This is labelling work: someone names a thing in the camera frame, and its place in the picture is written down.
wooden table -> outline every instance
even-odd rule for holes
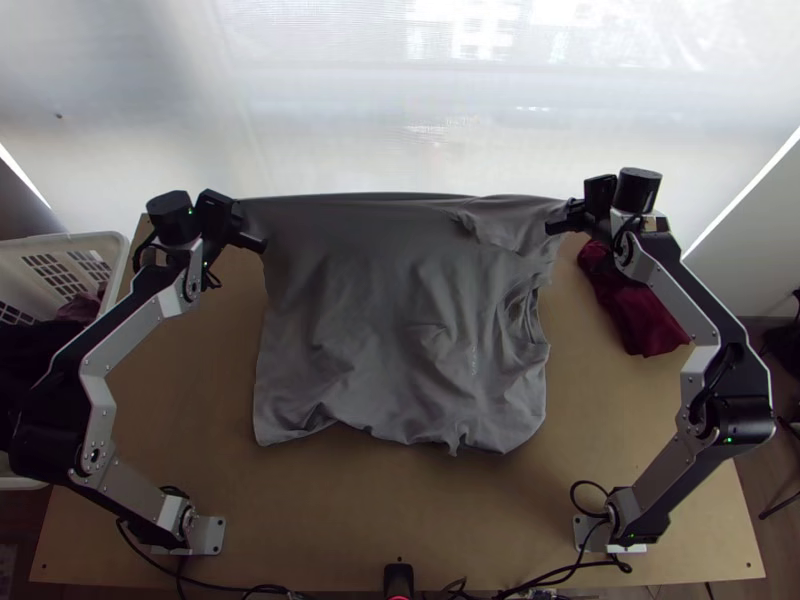
[[[143,217],[137,240],[149,229]],[[111,374],[121,455],[158,485],[188,491],[201,512],[228,519],[222,554],[193,559],[187,574],[229,585],[377,590],[383,565],[402,557],[419,589],[467,575],[470,589],[495,590],[574,562],[570,484],[633,483],[674,433],[678,372],[689,355],[687,347],[649,359],[624,353],[575,264],[585,239],[564,241],[540,296],[552,343],[547,420],[510,455],[457,458],[345,426],[259,447],[252,389],[267,297],[259,258],[226,249],[214,265],[224,287],[161,326]],[[764,576],[733,462],[672,521],[646,555],[628,557],[632,574],[585,569],[569,585]],[[50,501],[31,579],[174,585],[125,546],[112,514],[63,488]]]

red cloth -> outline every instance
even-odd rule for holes
[[[625,277],[612,261],[611,250],[602,242],[588,242],[578,253],[578,266],[614,321],[625,351],[647,357],[688,344],[689,336],[652,290]]]

wooden floor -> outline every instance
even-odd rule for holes
[[[758,347],[758,332],[751,332]],[[773,399],[778,415],[791,419],[800,400],[800,384],[792,379],[769,357],[772,373]],[[715,582],[710,584],[715,600],[794,600],[800,597],[800,565],[792,559],[800,541],[800,502],[775,514],[766,521],[758,520],[768,505],[800,490],[800,442],[783,430],[765,446],[736,459],[756,537],[761,548],[766,579]],[[17,560],[11,590],[13,600],[134,600],[142,597],[167,600],[177,597],[174,591],[142,592],[119,588],[89,588],[30,583],[27,581],[33,553],[41,528],[49,488],[35,492],[0,493],[0,544],[14,545]],[[649,586],[598,590],[559,590],[574,599],[598,600],[709,600],[703,584]],[[205,592],[187,589],[190,600],[235,598],[237,594]],[[367,594],[331,594],[331,600],[359,597],[377,598]]]

laundry basket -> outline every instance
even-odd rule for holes
[[[130,243],[113,231],[37,235],[0,242],[0,322],[31,324],[55,317],[79,292],[106,286],[100,313],[116,303]],[[0,452],[0,490],[31,490],[45,483],[17,477]]]

metal bracket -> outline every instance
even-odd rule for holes
[[[189,548],[167,550],[161,546],[151,546],[153,554],[172,554],[174,556],[213,556],[222,552],[225,537],[225,519],[222,517],[195,517],[189,531]]]
[[[592,527],[603,520],[604,519],[596,517],[587,517],[582,514],[577,514],[572,518],[572,533],[575,540],[575,550],[580,552],[581,545],[585,541],[585,552],[600,552],[603,554],[642,554],[647,552],[647,544],[633,544],[627,547],[609,544],[608,541],[611,539],[610,522],[599,525],[587,540],[586,536],[589,535]]]

